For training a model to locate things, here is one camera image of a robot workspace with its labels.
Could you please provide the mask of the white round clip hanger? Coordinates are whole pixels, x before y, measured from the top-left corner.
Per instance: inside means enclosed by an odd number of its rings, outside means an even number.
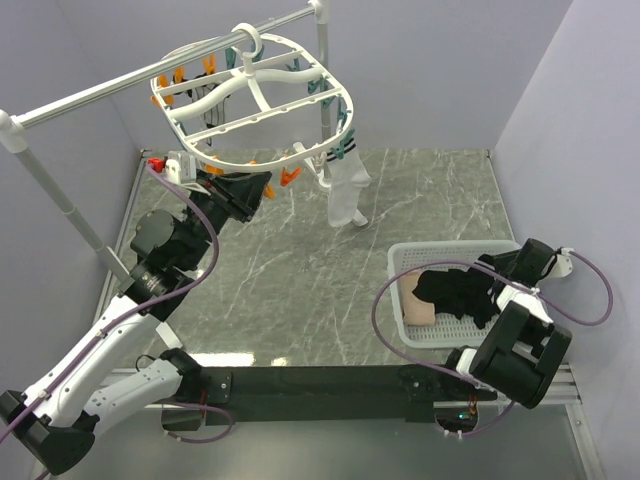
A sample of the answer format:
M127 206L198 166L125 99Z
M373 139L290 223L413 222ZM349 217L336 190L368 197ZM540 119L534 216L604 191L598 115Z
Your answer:
M225 50L237 53L228 70ZM216 57L216 72L206 75L202 58ZM181 146L200 163L226 172L258 172L248 161L224 160L214 154L230 139L260 140L272 135L283 154L265 165L278 170L303 162L307 156L328 154L344 137L354 136L354 102L346 87L330 72L322 52L313 54L294 40L249 23L239 23L219 49L199 41L169 54L176 68L185 68L186 81L173 83L173 73L162 72L150 81L159 101L173 95L174 106L159 108ZM299 59L301 70L286 64ZM164 74L171 85L152 86ZM305 151L296 153L295 142Z

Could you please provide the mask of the orange pinched clothespin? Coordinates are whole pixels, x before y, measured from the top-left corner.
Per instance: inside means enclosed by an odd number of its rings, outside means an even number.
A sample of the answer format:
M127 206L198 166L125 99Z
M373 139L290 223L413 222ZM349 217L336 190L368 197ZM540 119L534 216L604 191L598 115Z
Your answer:
M302 168L297 167L294 170L289 171L287 168L283 167L280 172L279 184L281 187L286 187L290 185L300 174L302 173Z

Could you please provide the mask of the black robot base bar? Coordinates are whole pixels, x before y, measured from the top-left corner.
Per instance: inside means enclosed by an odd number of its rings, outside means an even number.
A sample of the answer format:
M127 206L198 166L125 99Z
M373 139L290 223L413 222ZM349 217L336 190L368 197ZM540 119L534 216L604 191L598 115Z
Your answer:
M402 419L433 423L437 402L475 388L422 365L205 367L175 399L221 408L237 422Z

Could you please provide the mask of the orange clothespin holding sock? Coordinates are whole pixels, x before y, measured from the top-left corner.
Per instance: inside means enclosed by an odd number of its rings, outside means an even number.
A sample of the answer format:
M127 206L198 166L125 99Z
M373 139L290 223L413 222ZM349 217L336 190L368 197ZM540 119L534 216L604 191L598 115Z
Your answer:
M263 195L268 198L268 199L275 199L276 198L276 192L274 190L274 188L270 185L267 184L264 191L263 191Z

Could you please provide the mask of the teal clothespin being pinched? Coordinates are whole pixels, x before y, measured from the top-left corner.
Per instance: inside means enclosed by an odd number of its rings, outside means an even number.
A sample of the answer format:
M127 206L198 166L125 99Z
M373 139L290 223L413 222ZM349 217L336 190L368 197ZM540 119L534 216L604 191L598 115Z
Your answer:
M336 147L332 147L327 154L327 161L341 160L345 155L356 148L353 136L344 137Z

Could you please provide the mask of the white sock black cuff stripes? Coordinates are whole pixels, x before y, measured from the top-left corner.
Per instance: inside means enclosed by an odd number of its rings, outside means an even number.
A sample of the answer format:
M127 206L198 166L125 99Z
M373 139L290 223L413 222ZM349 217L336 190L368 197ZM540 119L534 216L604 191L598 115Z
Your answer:
M327 161L330 173L327 215L329 225L335 228L351 223L354 204L359 203L363 189L371 183L358 147L347 153L341 160Z

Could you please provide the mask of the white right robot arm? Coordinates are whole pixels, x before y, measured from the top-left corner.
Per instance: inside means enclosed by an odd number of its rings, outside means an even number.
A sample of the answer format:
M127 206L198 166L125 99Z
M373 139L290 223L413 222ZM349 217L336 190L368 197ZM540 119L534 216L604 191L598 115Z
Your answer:
M550 246L529 239L496 268L509 281L493 295L497 320L478 348L458 349L455 364L441 371L444 395L460 399L475 380L528 409L538 406L572 340L569 330L554 324L535 291L555 258Z

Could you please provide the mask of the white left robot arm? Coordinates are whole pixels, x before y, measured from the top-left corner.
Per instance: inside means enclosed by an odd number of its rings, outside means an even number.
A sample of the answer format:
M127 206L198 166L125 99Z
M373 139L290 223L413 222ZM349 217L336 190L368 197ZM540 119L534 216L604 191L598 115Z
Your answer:
M45 471L61 475L74 468L106 431L160 400L197 398L201 366L178 347L108 387L101 385L119 359L161 326L189 291L201 283L189 277L207 252L220 251L225 223L252 220L271 175L199 173L196 190L184 194L181 217L155 209L136 225L130 247L137 262L91 329L38 382L1 396L6 433L19 440Z

